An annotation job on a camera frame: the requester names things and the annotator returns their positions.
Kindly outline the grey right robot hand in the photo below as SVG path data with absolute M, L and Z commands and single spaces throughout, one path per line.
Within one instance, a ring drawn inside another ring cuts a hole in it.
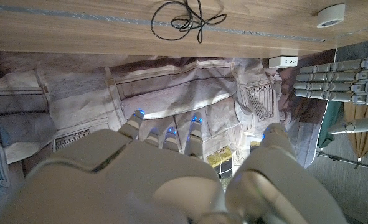
M 0 223 L 345 223 L 331 194 L 295 158 L 286 129 L 272 123 L 224 187 L 202 158 L 202 118 L 186 149 L 168 129 L 138 140 L 143 110 L 37 165 L 0 209 Z

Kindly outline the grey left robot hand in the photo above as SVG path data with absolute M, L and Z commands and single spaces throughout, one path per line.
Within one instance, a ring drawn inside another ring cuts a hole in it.
M 368 57 L 303 67 L 293 88 L 299 97 L 368 105 Z

